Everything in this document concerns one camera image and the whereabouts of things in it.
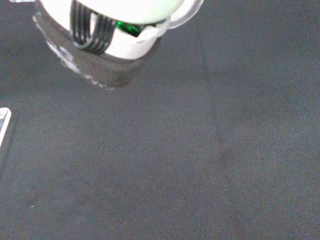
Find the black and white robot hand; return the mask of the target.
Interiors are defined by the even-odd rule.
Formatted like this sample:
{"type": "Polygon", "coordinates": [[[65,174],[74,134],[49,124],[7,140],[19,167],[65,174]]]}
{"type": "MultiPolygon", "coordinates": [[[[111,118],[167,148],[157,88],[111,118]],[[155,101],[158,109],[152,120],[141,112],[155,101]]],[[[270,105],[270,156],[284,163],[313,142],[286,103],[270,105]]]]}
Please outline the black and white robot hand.
{"type": "Polygon", "coordinates": [[[93,85],[127,85],[194,0],[37,0],[33,21],[61,63],[93,85]]]}

